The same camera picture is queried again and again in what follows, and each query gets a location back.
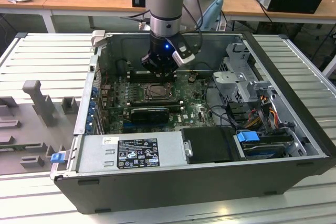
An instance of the desk leg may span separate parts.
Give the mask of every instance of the desk leg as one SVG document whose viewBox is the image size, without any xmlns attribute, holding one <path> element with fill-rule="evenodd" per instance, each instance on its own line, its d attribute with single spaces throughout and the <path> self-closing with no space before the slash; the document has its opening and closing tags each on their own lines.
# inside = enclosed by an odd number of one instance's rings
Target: desk leg
<svg viewBox="0 0 336 224">
<path fill-rule="evenodd" d="M 54 27 L 54 21 L 52 18 L 51 13 L 44 13 L 42 14 L 42 18 L 44 20 L 44 24 L 46 25 L 48 33 L 56 33 L 55 27 Z"/>
<path fill-rule="evenodd" d="M 93 21 L 93 17 L 92 16 L 88 16 L 89 17 L 89 24 L 90 24 L 90 28 L 95 29 L 95 23 Z"/>
<path fill-rule="evenodd" d="M 334 56 L 331 62 L 325 67 L 322 74 L 328 78 L 334 72 L 335 69 L 336 69 L 336 56 Z"/>
</svg>

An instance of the metal bracket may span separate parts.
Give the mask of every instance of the metal bracket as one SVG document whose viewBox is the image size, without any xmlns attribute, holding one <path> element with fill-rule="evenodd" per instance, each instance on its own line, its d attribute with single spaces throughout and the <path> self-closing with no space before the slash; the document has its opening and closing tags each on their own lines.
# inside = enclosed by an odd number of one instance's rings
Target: metal bracket
<svg viewBox="0 0 336 224">
<path fill-rule="evenodd" d="M 107 35 L 105 30 L 95 30 L 91 35 L 91 43 L 93 47 L 99 47 L 106 43 Z"/>
</svg>

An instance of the barcode sticker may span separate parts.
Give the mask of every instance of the barcode sticker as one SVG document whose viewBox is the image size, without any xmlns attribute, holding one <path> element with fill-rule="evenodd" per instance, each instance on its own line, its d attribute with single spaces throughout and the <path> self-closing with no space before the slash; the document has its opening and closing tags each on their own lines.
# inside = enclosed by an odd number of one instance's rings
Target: barcode sticker
<svg viewBox="0 0 336 224">
<path fill-rule="evenodd" d="M 118 136 L 113 137 L 103 137 L 103 143 L 102 144 L 117 144 L 119 141 Z"/>
</svg>

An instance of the red wire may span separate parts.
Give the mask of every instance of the red wire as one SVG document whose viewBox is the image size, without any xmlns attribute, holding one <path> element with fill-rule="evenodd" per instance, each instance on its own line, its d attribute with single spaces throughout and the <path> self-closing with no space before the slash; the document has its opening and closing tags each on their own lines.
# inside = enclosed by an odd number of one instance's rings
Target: red wire
<svg viewBox="0 0 336 224">
<path fill-rule="evenodd" d="M 248 114 L 248 121 L 247 122 L 249 122 L 250 120 L 251 120 L 251 115 L 252 115 L 252 113 L 253 112 L 256 112 L 257 110 L 251 110 L 251 112 Z"/>
</svg>

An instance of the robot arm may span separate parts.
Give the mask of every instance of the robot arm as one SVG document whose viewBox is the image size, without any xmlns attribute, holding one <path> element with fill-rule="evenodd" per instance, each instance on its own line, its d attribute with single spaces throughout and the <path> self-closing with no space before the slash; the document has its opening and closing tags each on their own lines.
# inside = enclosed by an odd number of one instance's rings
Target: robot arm
<svg viewBox="0 0 336 224">
<path fill-rule="evenodd" d="M 151 35 L 150 50 L 142 57 L 143 66 L 166 77 L 178 67 L 195 59 L 198 48 L 189 46 L 180 34 L 184 0 L 149 0 Z"/>
</svg>

